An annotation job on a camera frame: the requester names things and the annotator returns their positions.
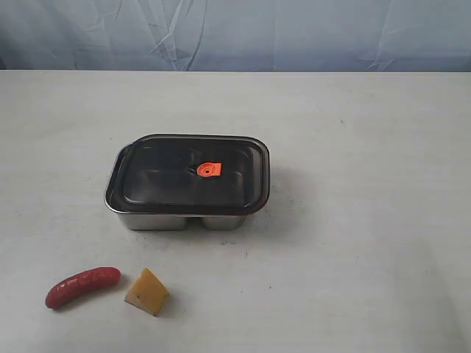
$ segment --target plastic lid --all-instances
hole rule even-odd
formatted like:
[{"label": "plastic lid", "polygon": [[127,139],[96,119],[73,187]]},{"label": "plastic lid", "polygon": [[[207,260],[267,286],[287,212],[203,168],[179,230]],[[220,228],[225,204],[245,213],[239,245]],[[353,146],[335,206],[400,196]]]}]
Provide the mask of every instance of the plastic lid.
[{"label": "plastic lid", "polygon": [[150,135],[131,145],[113,187],[133,213],[249,214],[268,199],[269,153],[253,138]]}]

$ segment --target sausage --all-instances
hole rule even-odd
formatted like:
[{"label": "sausage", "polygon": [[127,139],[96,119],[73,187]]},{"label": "sausage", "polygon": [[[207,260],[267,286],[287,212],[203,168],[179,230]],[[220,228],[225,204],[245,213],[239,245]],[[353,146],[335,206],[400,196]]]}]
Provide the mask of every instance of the sausage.
[{"label": "sausage", "polygon": [[83,294],[115,285],[120,277],[121,272],[114,267],[97,267],[76,274],[51,288],[46,306],[58,309]]}]

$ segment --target cheese wedge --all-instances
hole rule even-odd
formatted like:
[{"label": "cheese wedge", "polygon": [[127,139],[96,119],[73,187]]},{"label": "cheese wedge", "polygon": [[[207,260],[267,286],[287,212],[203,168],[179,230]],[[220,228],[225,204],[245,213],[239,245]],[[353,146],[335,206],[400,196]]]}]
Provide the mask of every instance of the cheese wedge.
[{"label": "cheese wedge", "polygon": [[145,268],[127,292],[124,301],[156,316],[169,295],[167,288],[148,268]]}]

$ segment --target orange valve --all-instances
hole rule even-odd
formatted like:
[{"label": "orange valve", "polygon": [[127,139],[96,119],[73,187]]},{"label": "orange valve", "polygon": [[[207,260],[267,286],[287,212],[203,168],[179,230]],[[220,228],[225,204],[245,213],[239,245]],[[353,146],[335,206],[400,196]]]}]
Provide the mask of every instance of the orange valve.
[{"label": "orange valve", "polygon": [[221,175],[222,163],[206,162],[199,165],[196,170],[201,177],[219,177]]}]

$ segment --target stainless steel container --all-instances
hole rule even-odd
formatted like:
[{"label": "stainless steel container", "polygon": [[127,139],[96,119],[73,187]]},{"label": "stainless steel container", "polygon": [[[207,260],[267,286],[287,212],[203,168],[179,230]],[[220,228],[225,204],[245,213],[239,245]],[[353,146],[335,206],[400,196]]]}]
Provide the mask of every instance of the stainless steel container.
[{"label": "stainless steel container", "polygon": [[231,230],[269,198],[269,152],[254,138],[149,135],[118,154],[105,204],[129,229]]}]

